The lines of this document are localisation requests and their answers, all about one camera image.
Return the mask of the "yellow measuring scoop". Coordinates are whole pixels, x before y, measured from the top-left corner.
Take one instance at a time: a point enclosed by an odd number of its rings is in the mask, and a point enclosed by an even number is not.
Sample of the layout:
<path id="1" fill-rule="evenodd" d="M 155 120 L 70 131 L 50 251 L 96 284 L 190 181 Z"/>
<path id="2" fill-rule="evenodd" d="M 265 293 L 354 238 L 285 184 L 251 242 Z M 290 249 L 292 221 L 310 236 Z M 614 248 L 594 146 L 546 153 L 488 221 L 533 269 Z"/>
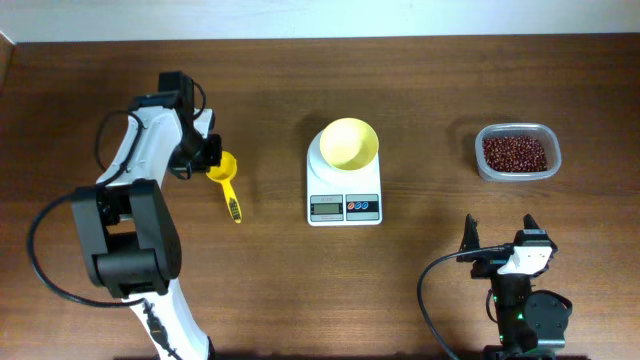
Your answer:
<path id="1" fill-rule="evenodd" d="M 223 151 L 219 165 L 211 166 L 207 170 L 206 176 L 221 186 L 229 214 L 236 224 L 240 224 L 243 219 L 242 210 L 232 186 L 232 180 L 237 170 L 238 165 L 236 158 L 230 152 Z"/>

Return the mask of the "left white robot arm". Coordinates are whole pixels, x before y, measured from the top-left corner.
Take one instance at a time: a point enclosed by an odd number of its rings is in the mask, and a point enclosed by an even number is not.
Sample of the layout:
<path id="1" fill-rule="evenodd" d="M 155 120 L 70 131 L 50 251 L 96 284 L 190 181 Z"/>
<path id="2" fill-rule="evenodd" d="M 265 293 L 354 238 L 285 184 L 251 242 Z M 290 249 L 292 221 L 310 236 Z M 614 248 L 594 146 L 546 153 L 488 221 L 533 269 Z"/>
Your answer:
<path id="1" fill-rule="evenodd" d="M 153 94 L 135 98 L 112 163 L 71 200 L 92 283 L 130 308 L 162 359 L 212 359 L 178 280 L 179 235 L 161 192 L 167 173 L 183 180 L 221 162 L 214 112 L 197 107 L 201 87 L 181 71 L 160 74 Z"/>

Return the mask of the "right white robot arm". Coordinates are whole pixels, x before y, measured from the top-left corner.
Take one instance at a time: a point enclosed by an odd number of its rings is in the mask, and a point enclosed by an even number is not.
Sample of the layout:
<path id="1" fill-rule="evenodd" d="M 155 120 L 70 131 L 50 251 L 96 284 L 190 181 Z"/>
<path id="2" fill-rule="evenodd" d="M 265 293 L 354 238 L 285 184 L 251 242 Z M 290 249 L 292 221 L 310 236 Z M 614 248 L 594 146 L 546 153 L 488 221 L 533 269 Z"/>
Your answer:
<path id="1" fill-rule="evenodd" d="M 493 302 L 491 318 L 498 325 L 500 343 L 483 349 L 484 359 L 554 359 L 566 345 L 573 305 L 566 297 L 535 290 L 532 280 L 549 268 L 558 251 L 547 232 L 529 214 L 511 243 L 497 250 L 482 248 L 477 221 L 465 219 L 461 262 L 472 264 L 473 279 L 491 282 L 486 301 Z"/>

